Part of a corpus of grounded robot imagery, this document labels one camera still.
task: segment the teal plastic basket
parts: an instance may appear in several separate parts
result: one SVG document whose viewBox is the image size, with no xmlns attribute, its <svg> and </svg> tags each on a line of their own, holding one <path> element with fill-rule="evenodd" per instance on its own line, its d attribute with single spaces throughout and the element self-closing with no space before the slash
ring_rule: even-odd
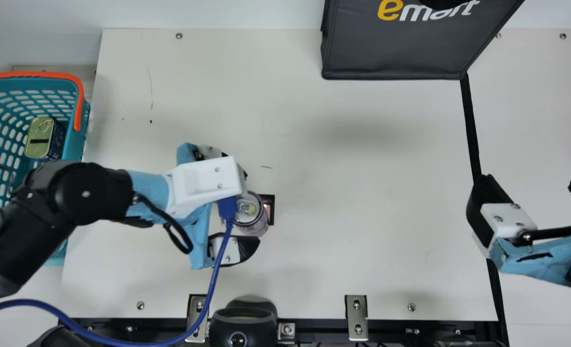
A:
<svg viewBox="0 0 571 347">
<path fill-rule="evenodd" d="M 49 116 L 66 127 L 62 160 L 81 161 L 91 106 L 83 98 L 80 80 L 68 73 L 0 73 L 0 207 L 9 200 L 8 192 L 22 184 L 26 174 L 40 165 L 24 155 L 30 121 Z M 47 265 L 62 265 L 67 241 L 52 254 Z"/>
</svg>

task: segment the blue cable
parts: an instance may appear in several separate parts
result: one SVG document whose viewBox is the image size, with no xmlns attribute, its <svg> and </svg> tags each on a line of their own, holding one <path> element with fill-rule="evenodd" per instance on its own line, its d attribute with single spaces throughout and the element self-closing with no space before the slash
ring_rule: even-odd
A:
<svg viewBox="0 0 571 347">
<path fill-rule="evenodd" d="M 199 327 L 199 325 L 204 320 L 206 314 L 208 314 L 208 306 L 210 306 L 210 301 L 212 300 L 212 294 L 214 293 L 215 286 L 217 285 L 217 276 L 219 276 L 221 259 L 223 257 L 223 254 L 226 252 L 227 241 L 230 239 L 230 235 L 232 234 L 233 218 L 229 217 L 230 216 L 226 218 L 226 233 L 225 235 L 223 235 L 223 242 L 221 243 L 221 247 L 219 248 L 219 252 L 217 253 L 217 258 L 215 259 L 214 269 L 212 270 L 212 277 L 210 278 L 210 285 L 208 286 L 208 292 L 206 293 L 206 303 L 204 304 L 204 308 L 202 308 L 202 311 L 199 313 L 198 320 L 195 321 L 195 323 L 191 326 L 191 328 L 188 329 L 184 334 L 177 336 L 173 339 L 160 342 L 131 342 L 131 341 L 122 341 L 122 340 L 116 340 L 114 338 L 100 336 L 99 334 L 94 334 L 84 329 L 82 325 L 75 323 L 75 321 L 69 318 L 69 316 L 67 316 L 67 314 L 63 313 L 61 310 L 39 300 L 15 299 L 15 300 L 3 301 L 2 303 L 0 303 L 0 310 L 16 306 L 37 307 L 51 314 L 54 314 L 54 316 L 60 319 L 60 321 L 62 321 L 64 325 L 66 325 L 76 334 L 82 335 L 85 338 L 89 338 L 90 340 L 96 341 L 98 343 L 103 343 L 104 345 L 110 345 L 113 347 L 137 347 L 137 346 L 169 347 L 171 345 L 176 345 L 177 343 L 181 343 L 186 338 L 191 336 L 191 334 L 193 334 L 193 332 Z"/>
</svg>

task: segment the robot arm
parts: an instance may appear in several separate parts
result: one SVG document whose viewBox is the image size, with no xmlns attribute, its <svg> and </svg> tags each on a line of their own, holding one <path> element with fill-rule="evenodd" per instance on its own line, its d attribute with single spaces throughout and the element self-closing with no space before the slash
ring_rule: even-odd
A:
<svg viewBox="0 0 571 347">
<path fill-rule="evenodd" d="M 179 165 L 160 175 L 66 161 L 31 171 L 0 213 L 0 298 L 16 293 L 76 226 L 102 219 L 136 227 L 164 224 L 174 243 L 191 257 L 192 268 L 214 265 L 210 250 L 217 249 L 219 235 L 208 237 L 210 203 L 245 196 L 245 174 L 232 157 L 219 152 L 218 158 L 207 158 L 201 152 L 200 147 L 183 145 Z M 242 262 L 259 240 L 238 239 L 237 246 L 245 247 L 240 252 L 244 256 L 236 258 Z"/>
<path fill-rule="evenodd" d="M 491 175 L 474 183 L 466 215 L 474 240 L 500 272 L 571 287 L 571 226 L 538 230 Z"/>
</svg>

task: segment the white table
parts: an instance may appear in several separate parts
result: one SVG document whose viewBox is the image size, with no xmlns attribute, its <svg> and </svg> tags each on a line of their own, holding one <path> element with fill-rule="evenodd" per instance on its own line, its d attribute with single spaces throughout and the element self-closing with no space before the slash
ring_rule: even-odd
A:
<svg viewBox="0 0 571 347">
<path fill-rule="evenodd" d="M 243 165 L 250 189 L 276 195 L 275 226 L 221 272 L 213 310 L 255 294 L 282 317 L 344 318 L 343 296 L 366 294 L 371 319 L 495 319 L 464 216 L 457 81 L 325 81 L 314 30 L 176 32 L 104 31 L 85 158 L 162 172 L 184 141 L 206 143 Z M 160 227 L 101 222 L 70 240 L 65 308 L 184 317 L 209 276 Z"/>
</svg>

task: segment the orange basket handle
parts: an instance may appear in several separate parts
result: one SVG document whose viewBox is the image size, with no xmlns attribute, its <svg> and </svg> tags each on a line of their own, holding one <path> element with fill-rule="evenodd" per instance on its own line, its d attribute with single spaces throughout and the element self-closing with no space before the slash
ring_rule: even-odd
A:
<svg viewBox="0 0 571 347">
<path fill-rule="evenodd" d="M 71 73 L 63 72 L 47 72 L 47 71 L 12 71 L 1 72 L 0 79 L 9 79 L 11 77 L 43 77 L 45 79 L 61 79 L 69 80 L 78 86 L 78 101 L 76 102 L 76 114 L 73 115 L 73 130 L 79 132 L 82 128 L 82 103 L 84 101 L 84 87 L 82 81 Z"/>
</svg>

